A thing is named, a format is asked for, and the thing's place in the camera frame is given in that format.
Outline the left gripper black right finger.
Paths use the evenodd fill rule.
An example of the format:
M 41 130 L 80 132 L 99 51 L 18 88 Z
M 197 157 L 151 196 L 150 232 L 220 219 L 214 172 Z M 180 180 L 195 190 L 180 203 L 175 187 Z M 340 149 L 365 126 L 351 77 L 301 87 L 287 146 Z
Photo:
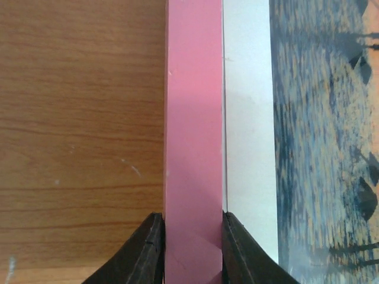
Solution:
M 298 284 L 274 262 L 231 212 L 223 212 L 222 282 L 231 284 Z

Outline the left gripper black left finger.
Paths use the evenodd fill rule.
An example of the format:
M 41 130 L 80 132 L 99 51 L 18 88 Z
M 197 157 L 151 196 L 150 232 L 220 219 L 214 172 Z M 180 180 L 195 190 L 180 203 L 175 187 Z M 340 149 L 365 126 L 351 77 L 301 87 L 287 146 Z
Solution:
M 163 283 L 165 223 L 161 213 L 149 214 L 105 264 L 84 280 L 101 283 Z

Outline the sunset photo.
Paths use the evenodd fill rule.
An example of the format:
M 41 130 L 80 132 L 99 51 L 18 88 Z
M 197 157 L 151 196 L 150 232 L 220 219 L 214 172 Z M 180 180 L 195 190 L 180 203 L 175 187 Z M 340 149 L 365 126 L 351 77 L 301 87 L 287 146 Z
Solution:
M 378 282 L 378 2 L 271 1 L 278 261 Z

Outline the pink wooden picture frame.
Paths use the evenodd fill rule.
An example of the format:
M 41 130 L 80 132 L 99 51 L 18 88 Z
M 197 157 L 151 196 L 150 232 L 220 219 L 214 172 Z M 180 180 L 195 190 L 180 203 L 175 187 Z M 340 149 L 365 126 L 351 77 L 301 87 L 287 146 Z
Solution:
M 221 8 L 166 3 L 166 283 L 221 281 Z

